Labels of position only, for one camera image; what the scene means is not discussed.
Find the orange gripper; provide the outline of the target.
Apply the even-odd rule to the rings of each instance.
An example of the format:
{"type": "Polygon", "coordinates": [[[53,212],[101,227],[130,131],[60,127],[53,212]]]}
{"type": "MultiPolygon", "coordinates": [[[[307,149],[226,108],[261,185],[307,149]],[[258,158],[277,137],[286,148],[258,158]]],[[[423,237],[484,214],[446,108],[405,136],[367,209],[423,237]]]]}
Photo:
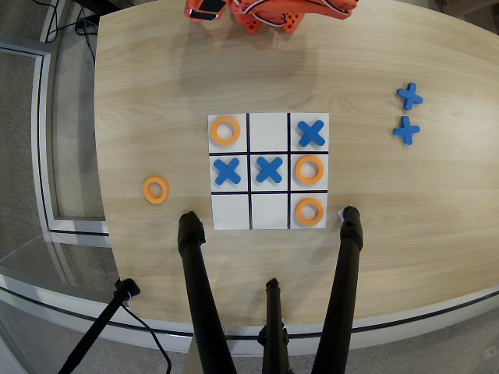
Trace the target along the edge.
{"type": "Polygon", "coordinates": [[[221,17],[228,1],[223,0],[188,0],[185,15],[191,20],[215,20],[221,17]]]}

